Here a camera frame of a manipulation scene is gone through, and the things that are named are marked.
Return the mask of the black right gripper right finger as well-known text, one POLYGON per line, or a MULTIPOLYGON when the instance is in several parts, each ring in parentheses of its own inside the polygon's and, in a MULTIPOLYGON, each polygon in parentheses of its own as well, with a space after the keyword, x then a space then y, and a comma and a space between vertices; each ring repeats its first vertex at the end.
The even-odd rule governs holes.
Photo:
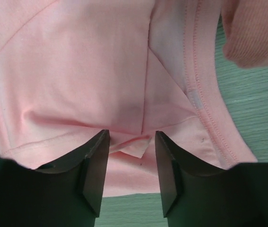
POLYGON ((268 227, 268 163, 223 170, 155 135, 162 210, 170 227, 268 227))

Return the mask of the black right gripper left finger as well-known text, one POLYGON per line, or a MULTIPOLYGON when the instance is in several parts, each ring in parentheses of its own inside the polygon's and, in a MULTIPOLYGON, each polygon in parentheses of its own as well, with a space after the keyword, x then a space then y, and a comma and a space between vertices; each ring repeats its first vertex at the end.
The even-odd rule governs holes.
POLYGON ((92 227, 99 217, 110 135, 32 170, 0 158, 0 227, 92 227))

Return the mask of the light pink t shirt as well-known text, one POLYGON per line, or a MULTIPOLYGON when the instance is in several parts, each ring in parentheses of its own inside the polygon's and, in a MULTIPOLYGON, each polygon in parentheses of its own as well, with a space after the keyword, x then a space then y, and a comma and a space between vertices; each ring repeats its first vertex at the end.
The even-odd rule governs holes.
POLYGON ((255 162, 221 97, 219 0, 0 0, 0 156, 36 169, 110 131, 104 196, 158 193, 155 133, 255 162))

